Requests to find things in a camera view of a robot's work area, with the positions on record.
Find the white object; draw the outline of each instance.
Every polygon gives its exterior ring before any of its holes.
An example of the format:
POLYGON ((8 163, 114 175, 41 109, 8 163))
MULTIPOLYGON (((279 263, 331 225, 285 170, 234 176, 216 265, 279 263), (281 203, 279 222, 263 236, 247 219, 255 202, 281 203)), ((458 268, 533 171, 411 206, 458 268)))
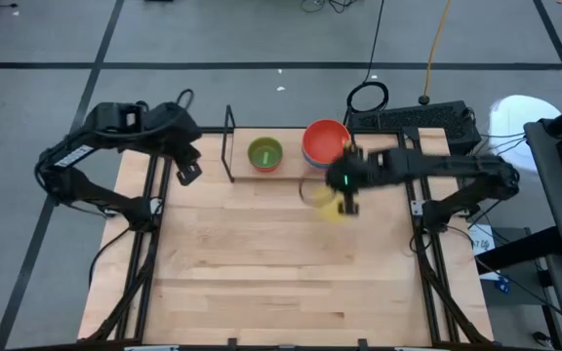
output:
MULTIPOLYGON (((560 114, 561 112, 556 107, 536 97, 505 97, 492 104, 489 112, 489 135, 512 136, 524 133, 524 125, 526 123, 537 122, 541 118, 554 119, 560 114)), ((517 146, 515 144, 518 141, 514 141, 498 147, 505 142, 522 137, 491 137, 489 139, 489 146, 493 148, 492 153, 500 153, 506 162, 513 164, 516 168, 536 174, 535 160, 526 141, 522 141, 517 146)))
MULTIPOLYGON (((474 243, 474 255, 493 250, 496 247, 492 234, 492 227, 487 224, 474 224, 469 228, 469 237, 474 243)), ((500 276, 494 272, 490 272, 480 276, 480 279, 497 281, 500 279, 500 276)))

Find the black stand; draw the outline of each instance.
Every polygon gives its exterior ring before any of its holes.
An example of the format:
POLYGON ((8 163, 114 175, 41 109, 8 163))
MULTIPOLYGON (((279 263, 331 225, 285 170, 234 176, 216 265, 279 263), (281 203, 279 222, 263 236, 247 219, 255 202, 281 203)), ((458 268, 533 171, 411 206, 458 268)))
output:
MULTIPOLYGON (((556 226, 479 254, 476 258, 492 270, 498 270, 549 254, 562 254, 561 235, 556 226)), ((479 274, 490 272, 480 263, 476 263, 476 267, 479 274)))

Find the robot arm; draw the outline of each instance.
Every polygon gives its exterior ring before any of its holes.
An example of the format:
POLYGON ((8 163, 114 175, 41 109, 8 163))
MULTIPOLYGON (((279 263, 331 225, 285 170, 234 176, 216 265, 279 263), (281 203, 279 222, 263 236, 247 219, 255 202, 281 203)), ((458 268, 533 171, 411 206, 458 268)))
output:
POLYGON ((395 185, 423 176, 462 176, 475 181, 439 201, 422 205, 424 228, 441 232, 450 217, 471 210, 485 199, 507 200, 519 191, 519 173, 499 156, 432 156, 418 150, 393 148, 370 152, 348 146, 327 170, 326 183, 344 195, 340 212, 356 215, 353 194, 359 189, 395 185))
POLYGON ((176 102, 164 102, 150 111, 144 102, 102 102, 79 130, 40 155, 34 172, 58 203, 70 206, 83 201, 104 213, 122 214, 134 230, 150 230, 153 213, 148 200, 100 187, 74 166, 98 149, 135 150, 174 160, 181 185, 188 185, 201 175, 196 162, 200 153, 191 145, 199 137, 198 126, 176 102))

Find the floor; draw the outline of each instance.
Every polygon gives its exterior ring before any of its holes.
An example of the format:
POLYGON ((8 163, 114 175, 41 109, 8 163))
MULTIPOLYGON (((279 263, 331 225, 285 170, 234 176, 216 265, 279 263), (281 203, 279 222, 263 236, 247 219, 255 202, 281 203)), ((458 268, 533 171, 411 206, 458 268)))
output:
MULTIPOLYGON (((361 62, 379 8, 372 0, 341 15, 330 7, 304 13, 300 0, 16 2, 0 8, 0 346, 9 348, 75 340, 104 226, 45 202, 31 175, 42 150, 98 102, 154 105, 185 88, 196 93, 191 114, 201 126, 220 125, 228 103, 245 126, 341 118, 345 96, 366 74, 361 62)), ((417 103, 445 3, 385 1, 372 75, 388 86, 388 107, 417 103)), ((562 5, 453 0, 435 62, 431 102, 464 100, 481 132, 491 103, 509 95, 562 110, 562 5)), ((361 98, 375 104, 370 93, 361 98)), ((104 151, 81 168, 112 186, 118 165, 119 156, 104 151)), ((492 212, 493 224, 533 231, 552 224, 539 180, 526 175, 521 187, 492 212)), ((542 328, 539 308, 490 313, 514 321, 494 323, 498 341, 535 346, 529 333, 542 328)))

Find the black metal rack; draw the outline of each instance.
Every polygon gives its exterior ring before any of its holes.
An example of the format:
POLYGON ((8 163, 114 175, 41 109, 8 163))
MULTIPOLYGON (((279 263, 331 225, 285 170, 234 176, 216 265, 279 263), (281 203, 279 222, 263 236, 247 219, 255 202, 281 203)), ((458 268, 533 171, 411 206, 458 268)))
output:
MULTIPOLYGON (((352 122, 354 116, 350 110, 346 111, 346 115, 344 117, 344 123, 350 122, 350 131, 351 135, 354 134, 381 134, 381 135, 392 135, 396 136, 398 140, 398 146, 401 148, 406 148, 406 140, 410 139, 413 143, 414 148, 422 150, 420 145, 420 136, 418 132, 418 128, 403 128, 398 130, 387 130, 387 129, 352 129, 352 122)), ((231 182, 235 179, 231 174, 230 165, 226 162, 226 143, 227 143, 227 136, 229 134, 233 134, 236 128, 235 119, 233 116, 233 112, 231 107, 228 105, 225 110, 224 116, 224 125, 223 127, 207 127, 202 128, 202 132, 204 134, 222 134, 222 148, 221 148, 221 161, 224 165, 226 170, 227 176, 231 182)), ((150 198, 151 191, 152 191, 152 184, 155 179, 155 171, 157 168, 157 157, 151 157, 149 160, 149 165, 147 169, 146 179, 144 183, 144 190, 143 196, 146 198, 150 198)), ((171 174, 171 161, 166 160, 164 162, 164 169, 162 172, 162 178, 160 183, 159 189, 159 199, 164 203, 166 199, 166 195, 168 193, 168 186, 170 183, 170 174, 171 174)), ((418 220, 416 216, 413 214, 413 210, 411 208, 411 201, 417 200, 416 193, 414 190, 414 185, 411 181, 407 181, 405 183, 407 196, 408 196, 408 208, 409 208, 409 216, 412 219, 413 223, 413 232, 416 241, 416 246, 423 245, 423 229, 422 224, 418 220)), ((426 177, 421 178, 421 192, 422 198, 424 200, 430 199, 430 189, 428 186, 428 181, 426 177)), ((30 347, 30 348, 23 348, 20 350, 25 351, 43 351, 43 350, 85 350, 85 351, 94 351, 94 350, 123 350, 130 347, 136 346, 144 346, 142 343, 143 335, 144 335, 144 326, 146 321, 146 313, 148 310, 148 303, 150 299, 150 290, 152 287, 153 281, 153 270, 154 270, 154 263, 155 257, 158 250, 158 243, 159 243, 159 235, 161 232, 161 223, 163 217, 163 211, 159 216, 157 216, 157 229, 150 234, 150 244, 147 253, 147 257, 152 257, 152 264, 150 266, 150 272, 145 278, 143 284, 141 285, 141 294, 140 294, 140 309, 136 320, 136 328, 135 334, 133 338, 126 338, 125 337, 125 330, 127 328, 127 324, 129 322, 129 303, 127 303, 125 309, 121 309, 120 317, 118 320, 118 325, 116 326, 116 333, 114 334, 114 339, 106 340, 109 336, 111 331, 107 331, 103 333, 103 337, 101 339, 96 340, 79 340, 77 343, 72 344, 63 344, 63 345, 51 345, 51 346, 40 346, 40 347, 30 347)), ((129 269, 127 273, 127 279, 125 283, 125 289, 130 289, 137 277, 138 273, 138 265, 141 258, 141 247, 142 247, 142 239, 145 233, 137 232, 136 237, 134 239, 134 244, 132 246, 132 255, 129 262, 129 269)), ((449 291, 449 284, 448 284, 448 277, 446 272, 446 266, 444 262, 444 257, 441 249, 441 243, 439 241, 438 235, 432 235, 431 238, 433 243, 433 256, 434 256, 434 263, 437 268, 438 278, 440 282, 446 288, 446 291, 449 291)), ((428 324, 428 330, 430 334, 430 340, 432 347, 439 348, 442 350, 452 350, 452 351, 463 351, 463 350, 502 350, 502 351, 534 351, 533 349, 526 349, 526 348, 515 348, 515 347, 504 347, 504 346, 497 346, 497 345, 488 345, 488 344, 470 344, 470 343, 460 343, 459 334, 458 334, 458 327, 451 315, 450 311, 445 309, 445 316, 447 322, 447 330, 448 336, 450 341, 442 341, 439 333, 439 326, 436 317, 435 311, 435 301, 433 299, 432 287, 428 283, 428 281, 421 275, 421 286, 422 286, 422 295, 424 300, 424 305, 426 309, 426 319, 428 324)), ((167 345, 165 350, 180 350, 180 351, 200 351, 200 350, 209 350, 209 351, 261 351, 261 350, 280 350, 280 351, 394 351, 394 350, 404 350, 401 347, 376 347, 376 346, 369 346, 366 339, 358 339, 356 346, 300 346, 300 345, 262 345, 262 346, 240 346, 238 345, 238 340, 235 338, 230 338, 227 340, 225 345, 167 345)))

